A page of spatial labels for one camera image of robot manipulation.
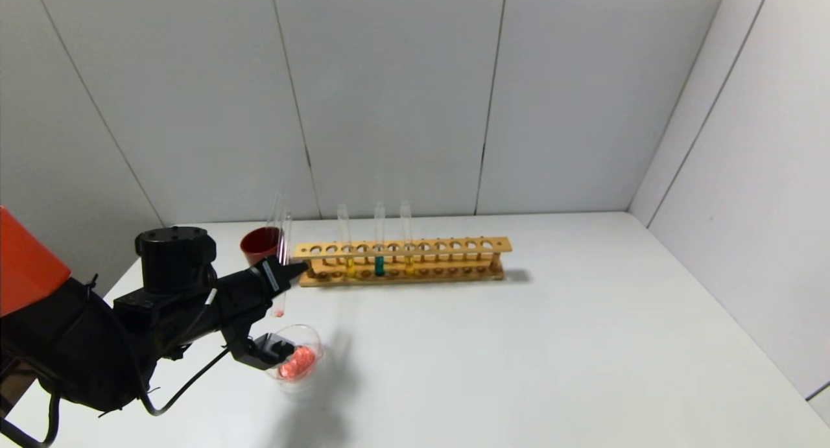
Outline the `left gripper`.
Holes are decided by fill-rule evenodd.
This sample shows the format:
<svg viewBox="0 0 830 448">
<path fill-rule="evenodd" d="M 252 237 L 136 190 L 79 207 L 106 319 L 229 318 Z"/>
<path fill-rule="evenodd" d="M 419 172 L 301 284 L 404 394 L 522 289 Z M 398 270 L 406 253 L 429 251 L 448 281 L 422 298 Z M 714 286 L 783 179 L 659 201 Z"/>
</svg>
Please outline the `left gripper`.
<svg viewBox="0 0 830 448">
<path fill-rule="evenodd" d="M 216 327 L 254 324 L 265 317 L 273 301 L 308 271 L 305 261 L 281 265 L 275 256 L 217 280 Z"/>
</svg>

